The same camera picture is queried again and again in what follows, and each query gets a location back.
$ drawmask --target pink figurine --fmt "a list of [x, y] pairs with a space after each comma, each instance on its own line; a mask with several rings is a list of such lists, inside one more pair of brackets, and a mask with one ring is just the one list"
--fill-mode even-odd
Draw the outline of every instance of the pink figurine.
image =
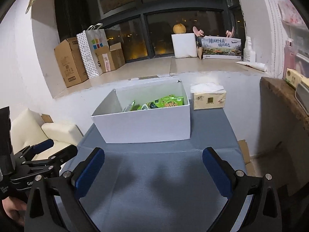
[[225, 35], [227, 36], [227, 37], [233, 37], [234, 36], [234, 27], [232, 28], [232, 31], [230, 32], [230, 31], [227, 31], [226, 33], [225, 33]]
[[199, 37], [199, 36], [204, 36], [204, 31], [202, 31], [202, 30], [197, 30], [197, 28], [194, 26], [193, 27], [193, 32], [194, 32], [194, 34], [197, 36], [197, 37]]

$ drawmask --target white bottle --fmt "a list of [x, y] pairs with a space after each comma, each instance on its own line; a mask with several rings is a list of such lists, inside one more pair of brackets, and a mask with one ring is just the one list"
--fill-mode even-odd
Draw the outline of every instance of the white bottle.
[[244, 62], [255, 63], [255, 51], [252, 49], [251, 37], [246, 37], [244, 48]]

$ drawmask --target gray table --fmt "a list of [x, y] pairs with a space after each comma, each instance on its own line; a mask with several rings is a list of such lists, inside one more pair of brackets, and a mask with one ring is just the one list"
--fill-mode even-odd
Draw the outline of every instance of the gray table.
[[[191, 110], [191, 139], [181, 141], [106, 144], [92, 125], [63, 171], [73, 170], [95, 147], [105, 151], [101, 171], [80, 200], [102, 232], [206, 231], [226, 202], [202, 162], [208, 146], [235, 170], [246, 171], [222, 108]], [[239, 229], [250, 200], [232, 231]], [[75, 231], [57, 202], [68, 229]]]

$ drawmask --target windowsill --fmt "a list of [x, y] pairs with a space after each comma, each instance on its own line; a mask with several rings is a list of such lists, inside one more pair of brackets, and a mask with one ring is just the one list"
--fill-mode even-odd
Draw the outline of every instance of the windowsill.
[[239, 72], [247, 75], [264, 74], [262, 72], [247, 66], [235, 63], [236, 60], [229, 59], [202, 59], [199, 58], [175, 58], [161, 57], [147, 59], [132, 63], [127, 63], [119, 69], [103, 73], [98, 77], [91, 78], [85, 82], [66, 88], [55, 99], [70, 95], [92, 87], [98, 87], [105, 84], [121, 81], [142, 80], [158, 77], [175, 76], [180, 73], [198, 73], [198, 72]]

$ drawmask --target metal screw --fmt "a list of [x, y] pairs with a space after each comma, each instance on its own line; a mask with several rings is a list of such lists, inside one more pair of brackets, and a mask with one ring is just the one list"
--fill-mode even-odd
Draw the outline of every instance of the metal screw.
[[236, 175], [239, 176], [239, 177], [242, 177], [242, 176], [245, 175], [245, 173], [242, 170], [237, 170]]
[[271, 174], [267, 173], [267, 174], [265, 174], [265, 178], [268, 179], [268, 180], [271, 180], [272, 176], [271, 176]]
[[35, 177], [35, 180], [36, 181], [39, 181], [39, 180], [41, 180], [42, 179], [42, 175], [40, 175], [40, 174], [38, 174], [36, 177]]
[[68, 177], [70, 177], [70, 175], [71, 175], [71, 171], [65, 171], [65, 172], [63, 173], [63, 177], [64, 177], [64, 178], [68, 178]]

